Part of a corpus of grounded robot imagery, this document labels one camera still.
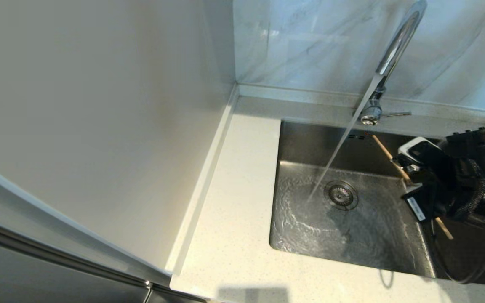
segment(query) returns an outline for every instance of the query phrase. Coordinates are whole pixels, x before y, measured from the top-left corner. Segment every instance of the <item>white wall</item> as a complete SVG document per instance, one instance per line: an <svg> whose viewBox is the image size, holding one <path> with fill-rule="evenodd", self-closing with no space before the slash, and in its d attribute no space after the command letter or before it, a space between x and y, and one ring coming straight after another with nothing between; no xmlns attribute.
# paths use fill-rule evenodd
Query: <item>white wall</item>
<svg viewBox="0 0 485 303"><path fill-rule="evenodd" d="M0 174L164 268L234 83L225 0L0 0Z"/></svg>
<svg viewBox="0 0 485 303"><path fill-rule="evenodd" d="M485 109L485 0L428 0L385 97ZM237 81L364 93L414 0L234 0Z"/></svg>

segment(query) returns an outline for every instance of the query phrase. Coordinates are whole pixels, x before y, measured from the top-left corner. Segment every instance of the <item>marble backsplash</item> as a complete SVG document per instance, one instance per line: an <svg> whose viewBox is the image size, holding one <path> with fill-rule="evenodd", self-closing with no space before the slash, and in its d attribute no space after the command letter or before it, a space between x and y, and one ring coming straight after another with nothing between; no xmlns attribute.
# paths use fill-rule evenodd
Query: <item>marble backsplash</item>
<svg viewBox="0 0 485 303"><path fill-rule="evenodd" d="M246 84L362 94L412 0L234 0ZM485 109L485 0L428 0L388 97Z"/></svg>

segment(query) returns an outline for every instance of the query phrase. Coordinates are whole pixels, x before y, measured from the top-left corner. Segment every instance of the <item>white label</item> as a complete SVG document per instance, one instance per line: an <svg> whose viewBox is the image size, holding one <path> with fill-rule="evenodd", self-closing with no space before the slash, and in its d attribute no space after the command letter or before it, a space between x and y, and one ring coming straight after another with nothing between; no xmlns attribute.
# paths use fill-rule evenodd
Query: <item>white label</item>
<svg viewBox="0 0 485 303"><path fill-rule="evenodd" d="M408 203L411 206L411 209L413 210L414 214L416 215L416 218L418 218L418 221L422 221L426 219L426 216L422 212L422 209L418 206L418 203L416 203L416 200L411 197L408 198Z"/></svg>

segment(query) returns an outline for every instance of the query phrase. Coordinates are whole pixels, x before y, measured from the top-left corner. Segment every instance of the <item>chrome faucet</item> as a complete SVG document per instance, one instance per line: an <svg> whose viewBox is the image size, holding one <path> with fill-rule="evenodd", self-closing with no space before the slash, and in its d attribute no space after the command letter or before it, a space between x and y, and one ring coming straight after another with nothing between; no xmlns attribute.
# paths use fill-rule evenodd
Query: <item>chrome faucet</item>
<svg viewBox="0 0 485 303"><path fill-rule="evenodd" d="M408 13L404 16L400 27L397 29L383 59L381 59L381 62L376 69L376 73L382 75L383 78L371 94L365 109L363 109L360 114L360 122L362 122L362 124L376 125L381 117L410 115L410 112L383 114L381 112L381 103L379 100L381 100L381 96L385 93L385 83L389 78L389 75L396 67L398 60L402 57L405 48L413 37L427 5L426 0L418 0L411 6Z"/></svg>

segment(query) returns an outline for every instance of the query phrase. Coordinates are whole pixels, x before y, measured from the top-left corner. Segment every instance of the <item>wooden stick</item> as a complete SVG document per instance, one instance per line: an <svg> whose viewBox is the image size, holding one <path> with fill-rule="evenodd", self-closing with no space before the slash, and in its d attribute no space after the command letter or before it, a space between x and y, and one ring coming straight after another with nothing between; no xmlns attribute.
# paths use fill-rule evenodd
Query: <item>wooden stick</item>
<svg viewBox="0 0 485 303"><path fill-rule="evenodd" d="M443 230L443 232L446 234L446 237L449 239L449 240L454 240L454 237L452 236L452 234L450 233L450 230L448 230L448 228L446 228L445 226L445 223L443 223L443 221L441 221L441 218L437 217L435 218L435 221L437 221L437 224L439 225L439 227Z"/></svg>
<svg viewBox="0 0 485 303"><path fill-rule="evenodd" d="M386 149L386 147L381 143L381 141L377 138L377 136L372 135L372 138L377 142L377 145L379 145L379 147L381 147L381 150L383 150L383 153L385 153L386 157L389 158L389 160L392 160L392 155L389 153L389 150ZM405 179L405 181L408 184L413 184L412 181L410 180L409 175L406 172L404 172L403 169L401 169L396 163L394 163L394 162L391 162L391 163L394 165L394 167L396 167L396 169L402 175L402 178Z"/></svg>

